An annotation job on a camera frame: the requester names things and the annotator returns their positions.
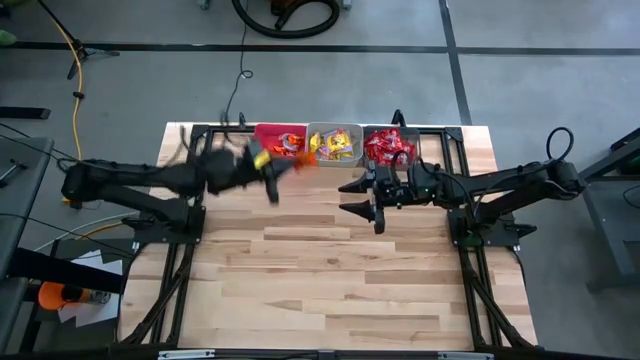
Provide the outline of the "red and white candy bag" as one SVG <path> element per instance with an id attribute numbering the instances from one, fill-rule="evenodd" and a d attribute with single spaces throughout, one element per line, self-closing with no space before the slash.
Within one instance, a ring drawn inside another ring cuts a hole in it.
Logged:
<path id="1" fill-rule="evenodd" d="M 380 132 L 380 137 L 388 148 L 401 149 L 403 147 L 403 139 L 398 128 L 384 129 Z"/>

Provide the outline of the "white paper sheets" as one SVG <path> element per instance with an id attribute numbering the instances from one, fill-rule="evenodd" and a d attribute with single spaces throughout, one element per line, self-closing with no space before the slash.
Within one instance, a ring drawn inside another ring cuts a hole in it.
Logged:
<path id="1" fill-rule="evenodd" d="M 123 261 L 108 260 L 102 258 L 100 250 L 90 251 L 72 260 L 73 263 L 85 265 L 100 270 L 105 270 L 121 275 L 123 272 Z M 72 303 L 67 304 L 57 310 L 59 320 L 64 323 L 74 319 L 76 327 L 113 319 L 118 315 L 120 295 L 112 294 L 105 304 Z"/>

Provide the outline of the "silver metal bracket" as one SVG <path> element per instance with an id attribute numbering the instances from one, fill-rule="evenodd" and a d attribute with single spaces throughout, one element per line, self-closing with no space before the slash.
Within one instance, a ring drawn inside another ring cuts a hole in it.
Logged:
<path id="1" fill-rule="evenodd" d="M 179 349 L 160 351 L 157 360 L 199 360 L 215 357 L 215 349 Z"/>
<path id="2" fill-rule="evenodd" d="M 495 360 L 491 353 L 442 351 L 437 353 L 438 360 Z"/>

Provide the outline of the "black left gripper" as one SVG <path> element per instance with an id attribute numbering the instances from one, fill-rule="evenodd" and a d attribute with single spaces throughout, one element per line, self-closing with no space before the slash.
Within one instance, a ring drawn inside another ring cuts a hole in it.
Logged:
<path id="1" fill-rule="evenodd" d="M 219 194 L 236 187 L 260 182 L 262 175 L 255 168 L 254 159 L 263 152 L 260 141 L 254 137 L 247 139 L 244 152 L 236 156 L 227 148 L 212 150 L 202 156 L 207 191 Z M 269 202 L 279 204 L 278 180 L 295 167 L 294 158 L 273 158 L 263 168 L 263 182 Z"/>

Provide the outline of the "orange tape roll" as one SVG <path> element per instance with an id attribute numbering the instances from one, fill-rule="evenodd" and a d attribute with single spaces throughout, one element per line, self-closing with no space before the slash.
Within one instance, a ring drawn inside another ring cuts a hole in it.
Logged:
<path id="1" fill-rule="evenodd" d="M 57 311 L 67 302 L 62 296 L 65 286 L 54 282 L 43 282 L 38 291 L 38 304 L 45 310 Z"/>

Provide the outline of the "grey side table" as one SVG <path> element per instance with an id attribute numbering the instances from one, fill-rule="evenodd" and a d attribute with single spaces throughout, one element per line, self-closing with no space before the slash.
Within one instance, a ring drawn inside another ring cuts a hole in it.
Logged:
<path id="1" fill-rule="evenodd" d="M 0 139 L 0 355 L 16 325 L 28 280 L 10 264 L 49 164 L 50 138 Z"/>

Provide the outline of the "black tripod stand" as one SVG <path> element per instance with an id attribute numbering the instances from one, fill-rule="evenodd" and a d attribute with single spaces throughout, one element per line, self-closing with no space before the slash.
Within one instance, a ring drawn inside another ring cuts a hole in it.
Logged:
<path id="1" fill-rule="evenodd" d="M 118 51 L 102 50 L 87 47 L 82 41 L 74 37 L 71 32 L 61 23 L 58 17 L 48 7 L 43 0 L 36 0 L 39 6 L 47 13 L 51 21 L 54 23 L 58 32 L 62 35 L 67 47 L 71 50 L 73 62 L 67 74 L 67 79 L 72 80 L 76 75 L 80 75 L 82 65 L 92 56 L 104 55 L 109 57 L 117 57 L 120 55 Z"/>

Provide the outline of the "dark grey cart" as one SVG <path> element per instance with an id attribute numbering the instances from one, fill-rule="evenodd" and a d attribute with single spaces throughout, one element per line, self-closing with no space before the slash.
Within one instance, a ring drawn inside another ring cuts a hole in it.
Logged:
<path id="1" fill-rule="evenodd" d="M 596 233 L 615 272 L 587 283 L 593 293 L 640 287 L 640 127 L 614 142 L 609 153 L 580 172 Z"/>

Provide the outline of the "blue-grey plastic bin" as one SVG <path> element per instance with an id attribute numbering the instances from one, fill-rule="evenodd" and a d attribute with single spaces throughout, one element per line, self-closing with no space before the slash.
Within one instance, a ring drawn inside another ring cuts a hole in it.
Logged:
<path id="1" fill-rule="evenodd" d="M 421 154 L 421 148 L 420 148 L 420 134 L 416 129 L 413 128 L 408 128 L 408 127 L 396 127 L 396 126 L 367 126 L 364 128 L 364 140 L 363 140 L 363 166 L 365 166 L 365 163 L 367 161 L 369 161 L 365 155 L 365 139 L 367 138 L 367 136 L 373 132 L 373 131 L 382 131 L 384 129 L 389 129 L 389 128 L 398 128 L 403 142 L 411 142 L 415 145 L 416 147 L 416 154 L 414 157 L 414 160 Z M 406 167 L 408 167 L 409 165 L 399 165 L 396 166 L 397 169 L 399 170 L 404 170 Z"/>

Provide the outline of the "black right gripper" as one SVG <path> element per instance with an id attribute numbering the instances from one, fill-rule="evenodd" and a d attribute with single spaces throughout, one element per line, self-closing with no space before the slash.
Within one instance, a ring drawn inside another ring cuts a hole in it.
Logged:
<path id="1" fill-rule="evenodd" d="M 346 203 L 345 210 L 349 213 L 372 222 L 375 234 L 385 231 L 386 222 L 384 207 L 416 204 L 416 190 L 414 184 L 415 171 L 412 166 L 404 169 L 404 179 L 390 165 L 379 165 L 373 160 L 365 163 L 363 174 L 357 179 L 338 188 L 341 193 L 366 193 L 371 189 L 369 200 L 359 203 Z"/>

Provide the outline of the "yellow Sour Patch candy pack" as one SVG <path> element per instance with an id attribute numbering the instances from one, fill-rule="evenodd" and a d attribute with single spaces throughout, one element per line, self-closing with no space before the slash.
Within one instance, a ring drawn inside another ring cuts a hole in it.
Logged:
<path id="1" fill-rule="evenodd" d="M 352 146 L 348 130 L 338 128 L 324 134 L 324 143 L 330 152 L 346 151 Z"/>

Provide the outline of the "beige plastic bin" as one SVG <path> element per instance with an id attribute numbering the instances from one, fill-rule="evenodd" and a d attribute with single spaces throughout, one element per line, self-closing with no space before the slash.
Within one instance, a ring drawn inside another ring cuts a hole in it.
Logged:
<path id="1" fill-rule="evenodd" d="M 327 161 L 326 154 L 329 152 L 328 148 L 324 143 L 324 134 L 335 129 L 342 128 L 348 130 L 351 135 L 352 146 L 347 149 L 347 151 L 353 152 L 353 158 L 348 161 Z M 314 122 L 309 123 L 306 129 L 306 152 L 309 151 L 309 139 L 310 137 L 319 132 L 323 139 L 323 146 L 315 153 L 316 158 L 318 159 L 318 165 L 321 167 L 343 167 L 343 168 L 354 168 L 356 167 L 363 156 L 363 128 L 358 124 L 349 124 L 349 123 L 322 123 L 322 122 Z"/>

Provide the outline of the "pink plastic bin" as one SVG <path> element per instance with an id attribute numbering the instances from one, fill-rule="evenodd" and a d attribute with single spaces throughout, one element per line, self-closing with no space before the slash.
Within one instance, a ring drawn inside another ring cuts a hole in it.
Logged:
<path id="1" fill-rule="evenodd" d="M 260 123 L 255 127 L 254 136 L 274 157 L 294 158 L 297 152 L 289 152 L 282 147 L 279 137 L 293 133 L 305 137 L 305 146 L 297 152 L 306 151 L 306 127 L 304 125 Z"/>

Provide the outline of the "black beam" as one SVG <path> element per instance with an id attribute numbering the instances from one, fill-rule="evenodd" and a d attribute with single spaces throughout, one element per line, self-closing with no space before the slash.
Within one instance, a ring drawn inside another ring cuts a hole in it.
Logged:
<path id="1" fill-rule="evenodd" d="M 4 267 L 4 274 L 65 285 L 120 293 L 123 276 L 54 258 L 32 250 L 17 248 Z"/>

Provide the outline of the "black floor plate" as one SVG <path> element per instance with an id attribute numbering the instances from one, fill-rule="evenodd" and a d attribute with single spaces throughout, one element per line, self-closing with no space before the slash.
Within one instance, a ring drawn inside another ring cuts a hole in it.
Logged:
<path id="1" fill-rule="evenodd" d="M 50 114 L 51 110 L 47 108 L 0 106 L 1 119 L 46 120 Z"/>

